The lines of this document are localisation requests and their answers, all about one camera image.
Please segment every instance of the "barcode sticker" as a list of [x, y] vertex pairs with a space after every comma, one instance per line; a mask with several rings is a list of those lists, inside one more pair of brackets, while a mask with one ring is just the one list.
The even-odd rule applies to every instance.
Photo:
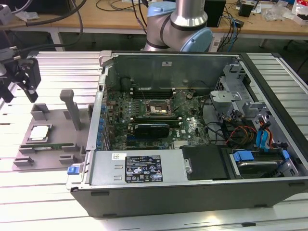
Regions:
[[112, 160], [125, 160], [126, 153], [112, 153]]
[[172, 66], [172, 62], [163, 62], [162, 66]]

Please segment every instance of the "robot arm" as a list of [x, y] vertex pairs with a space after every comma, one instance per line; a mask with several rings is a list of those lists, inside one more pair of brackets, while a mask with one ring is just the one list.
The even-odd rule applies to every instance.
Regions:
[[34, 103], [38, 98], [36, 89], [41, 80], [38, 66], [38, 61], [34, 58], [22, 59], [16, 47], [0, 50], [0, 97], [6, 103], [14, 98], [1, 81], [6, 78], [21, 87], [28, 99]]
[[201, 51], [212, 41], [205, 0], [153, 3], [148, 11], [145, 51]]

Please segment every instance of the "connector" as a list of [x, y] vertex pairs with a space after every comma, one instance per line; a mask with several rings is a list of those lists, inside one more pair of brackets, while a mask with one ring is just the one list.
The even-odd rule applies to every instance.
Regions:
[[260, 127], [260, 129], [265, 130], [267, 129], [269, 126], [271, 125], [271, 123], [268, 121], [265, 124], [263, 124], [263, 126]]
[[235, 110], [235, 111], [234, 111], [234, 114], [235, 114], [235, 116], [238, 117], [238, 118], [244, 118], [243, 113], [241, 113], [239, 110]]

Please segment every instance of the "black box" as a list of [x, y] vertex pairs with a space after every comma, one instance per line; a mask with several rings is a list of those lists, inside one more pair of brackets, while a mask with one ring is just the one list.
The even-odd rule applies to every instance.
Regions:
[[239, 16], [242, 17], [249, 17], [251, 11], [254, 9], [254, 5], [252, 4], [241, 4], [240, 9], [239, 9]]
[[[0, 4], [8, 5], [11, 11], [14, 11], [15, 7], [20, 9], [26, 2], [27, 0], [0, 0]], [[33, 0], [25, 11], [62, 15], [71, 9], [70, 0]]]
[[204, 11], [207, 14], [207, 27], [219, 27], [226, 0], [206, 0]]

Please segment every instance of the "clear plastic bag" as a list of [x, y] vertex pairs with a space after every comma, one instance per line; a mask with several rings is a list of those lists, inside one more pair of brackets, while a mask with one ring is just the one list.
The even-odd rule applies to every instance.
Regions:
[[272, 8], [262, 11], [262, 17], [266, 21], [284, 21], [283, 14], [285, 13], [285, 11], [286, 8], [283, 6], [283, 3], [278, 2], [277, 4], [273, 5]]

